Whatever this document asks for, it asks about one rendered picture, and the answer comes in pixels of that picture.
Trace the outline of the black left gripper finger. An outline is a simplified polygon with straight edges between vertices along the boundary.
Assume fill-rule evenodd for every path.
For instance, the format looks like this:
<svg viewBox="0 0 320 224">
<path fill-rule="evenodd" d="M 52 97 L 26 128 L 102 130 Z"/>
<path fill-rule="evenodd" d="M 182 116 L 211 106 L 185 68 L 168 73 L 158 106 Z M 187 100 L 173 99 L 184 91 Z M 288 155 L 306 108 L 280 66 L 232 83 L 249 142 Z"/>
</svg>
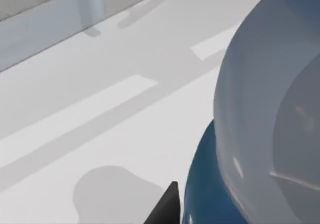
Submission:
<svg viewBox="0 0 320 224">
<path fill-rule="evenodd" d="M 181 201 L 179 185 L 172 181 L 144 224 L 180 224 Z"/>
</svg>

